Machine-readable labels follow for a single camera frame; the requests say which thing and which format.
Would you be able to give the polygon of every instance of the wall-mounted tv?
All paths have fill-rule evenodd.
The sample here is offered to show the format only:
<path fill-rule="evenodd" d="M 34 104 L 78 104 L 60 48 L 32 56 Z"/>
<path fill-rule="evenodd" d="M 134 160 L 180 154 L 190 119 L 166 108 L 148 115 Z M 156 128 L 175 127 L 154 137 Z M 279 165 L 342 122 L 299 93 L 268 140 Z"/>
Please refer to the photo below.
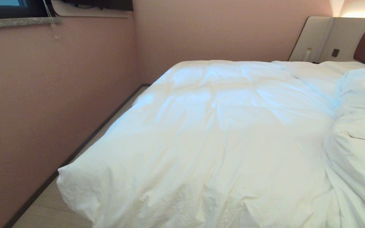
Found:
<path fill-rule="evenodd" d="M 132 0 L 63 0 L 64 3 L 97 6 L 100 8 L 133 11 Z"/>

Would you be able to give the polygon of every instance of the marble window sill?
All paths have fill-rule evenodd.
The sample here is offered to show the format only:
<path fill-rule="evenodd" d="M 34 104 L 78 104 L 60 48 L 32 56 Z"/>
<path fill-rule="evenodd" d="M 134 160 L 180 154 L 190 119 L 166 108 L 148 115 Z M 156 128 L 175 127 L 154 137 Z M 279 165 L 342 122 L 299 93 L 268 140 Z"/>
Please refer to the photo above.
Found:
<path fill-rule="evenodd" d="M 61 17 L 53 17 L 53 21 L 55 23 L 61 23 Z M 50 23 L 50 19 L 48 17 L 0 19 L 0 27 L 32 25 L 32 24 L 46 24 L 46 23 Z"/>

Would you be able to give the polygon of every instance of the plastic bottle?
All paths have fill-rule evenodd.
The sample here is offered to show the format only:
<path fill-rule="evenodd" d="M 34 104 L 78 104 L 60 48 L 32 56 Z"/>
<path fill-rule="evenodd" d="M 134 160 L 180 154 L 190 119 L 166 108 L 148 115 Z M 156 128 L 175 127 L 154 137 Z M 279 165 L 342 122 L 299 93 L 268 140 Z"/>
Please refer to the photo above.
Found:
<path fill-rule="evenodd" d="M 302 62 L 309 62 L 309 58 L 311 56 L 312 48 L 309 47 L 308 50 L 305 52 L 305 54 L 302 57 Z"/>

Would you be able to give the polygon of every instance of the white comforter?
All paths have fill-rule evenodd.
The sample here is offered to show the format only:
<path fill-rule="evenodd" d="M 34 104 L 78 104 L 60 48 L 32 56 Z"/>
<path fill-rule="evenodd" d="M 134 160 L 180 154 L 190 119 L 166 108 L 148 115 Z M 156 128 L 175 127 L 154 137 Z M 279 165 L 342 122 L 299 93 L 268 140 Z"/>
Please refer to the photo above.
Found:
<path fill-rule="evenodd" d="M 308 77 L 328 69 L 179 63 L 59 169 L 63 198 L 96 228 L 339 227 L 321 160 L 336 102 L 319 88 L 342 74 Z"/>
<path fill-rule="evenodd" d="M 339 202 L 342 227 L 365 227 L 365 69 L 348 72 L 337 93 L 340 107 L 325 136 L 323 160 Z"/>

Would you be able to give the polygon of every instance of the baseboard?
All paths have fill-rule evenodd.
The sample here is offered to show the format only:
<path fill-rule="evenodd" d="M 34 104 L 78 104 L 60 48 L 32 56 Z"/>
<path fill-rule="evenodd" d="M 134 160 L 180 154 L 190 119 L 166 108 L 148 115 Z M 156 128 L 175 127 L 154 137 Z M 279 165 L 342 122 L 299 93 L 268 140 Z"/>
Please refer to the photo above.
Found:
<path fill-rule="evenodd" d="M 78 153 L 95 137 L 95 135 L 116 115 L 116 113 L 126 105 L 126 103 L 144 86 L 151 86 L 151 84 L 142 84 L 132 93 L 101 125 L 60 165 L 60 167 L 70 164 L 70 162 L 77 156 Z M 55 172 L 32 194 L 32 196 L 19 208 L 19 210 L 12 216 L 11 219 L 3 226 L 3 228 L 11 228 L 19 218 L 26 212 L 26 210 L 33 204 L 33 202 L 42 194 L 42 192 L 55 180 L 58 176 L 57 167 Z"/>

